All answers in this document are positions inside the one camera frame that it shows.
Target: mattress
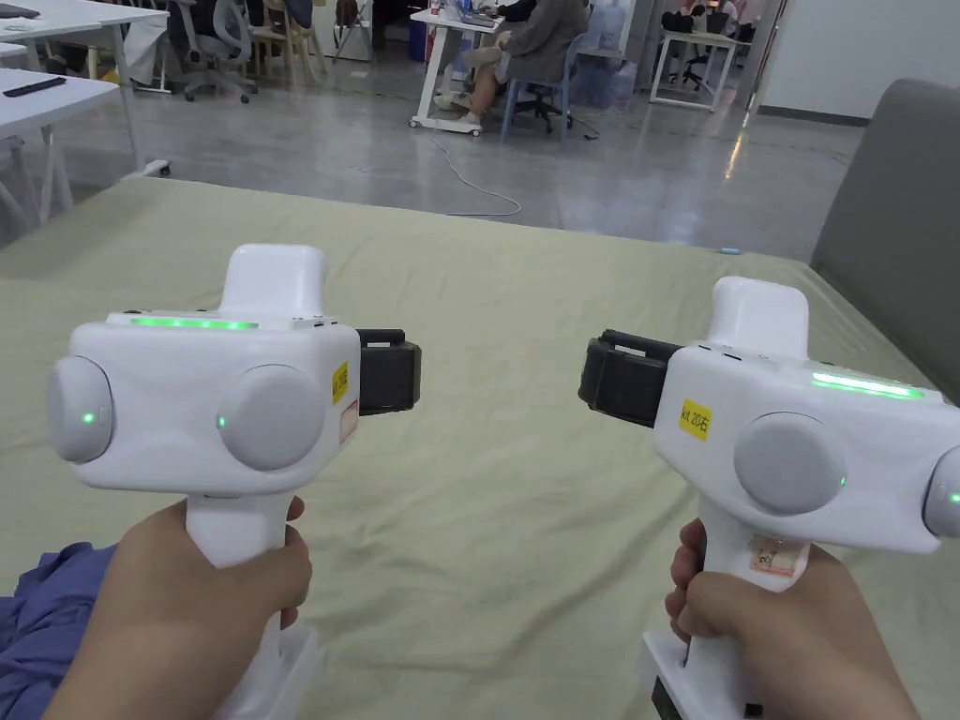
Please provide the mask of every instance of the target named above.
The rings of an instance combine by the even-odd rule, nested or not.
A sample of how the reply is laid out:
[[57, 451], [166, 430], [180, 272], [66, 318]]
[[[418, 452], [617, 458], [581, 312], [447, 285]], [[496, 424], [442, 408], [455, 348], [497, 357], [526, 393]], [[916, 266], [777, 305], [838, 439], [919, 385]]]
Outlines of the mattress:
[[[314, 564], [301, 618], [326, 661], [302, 718], [653, 717], [641, 634], [694, 492], [651, 433], [577, 398], [606, 327], [705, 335], [710, 291], [743, 275], [802, 290], [810, 354], [924, 384], [805, 266], [553, 229], [125, 180], [0, 253], [0, 590], [43, 551], [104, 545], [171, 498], [82, 486], [45, 442], [44, 383], [71, 329], [127, 308], [219, 302], [242, 243], [324, 250], [326, 308], [423, 348], [420, 404], [364, 418], [303, 488]], [[955, 717], [960, 545], [847, 551], [926, 720]]]

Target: black mount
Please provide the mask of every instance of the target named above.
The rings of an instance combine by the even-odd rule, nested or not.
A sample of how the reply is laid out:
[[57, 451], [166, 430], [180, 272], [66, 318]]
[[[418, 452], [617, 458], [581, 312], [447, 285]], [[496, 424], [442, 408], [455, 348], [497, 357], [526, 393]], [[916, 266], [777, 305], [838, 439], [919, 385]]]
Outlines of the black mount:
[[587, 360], [577, 395], [590, 410], [653, 427], [667, 363], [680, 348], [659, 340], [604, 330], [587, 345]]
[[360, 335], [360, 415], [410, 410], [420, 399], [420, 346], [403, 330], [357, 330]]

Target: blue fabric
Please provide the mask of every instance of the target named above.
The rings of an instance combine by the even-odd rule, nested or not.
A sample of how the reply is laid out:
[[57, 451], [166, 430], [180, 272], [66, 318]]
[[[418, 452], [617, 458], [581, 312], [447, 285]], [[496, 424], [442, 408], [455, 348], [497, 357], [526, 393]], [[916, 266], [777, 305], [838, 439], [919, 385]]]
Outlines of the blue fabric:
[[115, 547], [44, 553], [0, 597], [0, 720], [38, 720], [73, 661]]

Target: gray headboard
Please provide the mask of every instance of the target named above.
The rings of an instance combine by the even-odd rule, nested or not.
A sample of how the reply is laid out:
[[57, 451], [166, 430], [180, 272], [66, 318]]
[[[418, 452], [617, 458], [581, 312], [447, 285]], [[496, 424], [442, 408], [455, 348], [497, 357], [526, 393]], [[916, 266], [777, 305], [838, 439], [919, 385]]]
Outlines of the gray headboard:
[[810, 264], [960, 404], [960, 92], [890, 86]]

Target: controller grip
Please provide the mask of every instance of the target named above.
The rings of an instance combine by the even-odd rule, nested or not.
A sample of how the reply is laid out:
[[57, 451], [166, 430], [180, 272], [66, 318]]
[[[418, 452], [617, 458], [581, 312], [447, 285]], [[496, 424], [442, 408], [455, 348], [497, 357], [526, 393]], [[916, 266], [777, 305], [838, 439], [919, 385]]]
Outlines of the controller grip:
[[[241, 497], [187, 497], [186, 531], [216, 567], [230, 567], [282, 547], [291, 492]], [[280, 669], [280, 616], [270, 618], [260, 649], [243, 680], [234, 688], [218, 717], [254, 714], [269, 700]]]
[[[707, 531], [705, 571], [725, 572], [773, 592], [783, 592], [803, 575], [809, 543], [800, 550], [791, 576], [774, 574], [754, 568], [754, 530], [705, 496], [700, 500], [700, 519]], [[731, 637], [691, 639], [685, 672], [701, 697], [715, 698], [718, 704], [729, 703], [735, 717], [744, 717], [746, 707], [756, 702], [741, 668], [739, 643]]]

